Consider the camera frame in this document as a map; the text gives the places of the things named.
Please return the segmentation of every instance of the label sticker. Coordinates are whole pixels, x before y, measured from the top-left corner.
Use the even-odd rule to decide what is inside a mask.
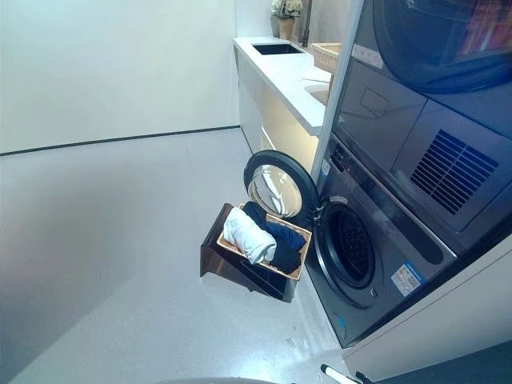
[[[384,62],[382,61],[382,57],[379,52],[366,48],[365,46],[360,46],[359,44],[354,44],[352,47],[352,56],[366,64],[379,68],[380,70],[384,66]]]
[[[322,173],[327,176],[329,174],[329,171],[330,171],[330,164],[327,160],[323,159],[323,162],[322,162]]]
[[[391,276],[391,281],[395,284],[403,297],[410,294],[423,283],[423,279],[408,262],[405,262],[393,276]]]
[[[334,332],[336,332],[336,334],[340,338],[345,340],[346,339],[346,323],[345,323],[345,319],[340,314],[334,313],[334,315],[336,316],[336,319],[338,320],[338,327],[334,330]]]

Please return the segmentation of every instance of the potted plant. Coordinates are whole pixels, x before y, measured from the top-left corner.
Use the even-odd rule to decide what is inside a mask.
[[[301,15],[302,0],[273,0],[270,5],[272,19],[278,21],[279,37],[290,40],[295,18]]]

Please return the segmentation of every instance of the gray floor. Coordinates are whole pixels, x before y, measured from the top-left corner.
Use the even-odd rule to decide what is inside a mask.
[[[0,158],[0,382],[346,372],[307,274],[291,304],[198,277],[222,204],[246,200],[249,156],[223,130]]]

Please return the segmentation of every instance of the folded clothes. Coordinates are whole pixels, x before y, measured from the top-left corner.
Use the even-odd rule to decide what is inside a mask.
[[[274,258],[277,246],[275,239],[236,206],[224,222],[224,239],[235,244],[251,264]]]
[[[274,236],[275,238],[281,238],[286,244],[297,252],[306,244],[306,240],[303,236],[288,228],[287,226],[281,226],[275,222],[268,222],[266,220],[266,212],[256,202],[247,202],[243,211],[254,220],[258,226]]]
[[[256,202],[247,202],[243,211],[254,220],[254,222],[264,231],[274,236],[276,249],[274,258],[269,263],[275,266],[285,274],[289,274],[301,265],[300,249],[306,243],[306,240],[297,232],[281,226],[274,222],[266,220],[266,212]]]
[[[290,274],[301,265],[301,257],[299,252],[290,248],[282,238],[275,238],[277,247],[274,253],[274,258],[269,263],[275,266],[285,274]]]

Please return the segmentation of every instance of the white countertop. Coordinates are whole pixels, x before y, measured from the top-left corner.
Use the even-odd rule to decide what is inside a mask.
[[[326,108],[306,89],[327,90],[330,73],[314,66],[313,55],[307,52],[263,55],[252,46],[253,44],[275,43],[290,42],[270,37],[236,38],[234,40],[234,46],[238,52],[249,61],[265,84],[275,91],[306,131],[312,136],[319,136]]]

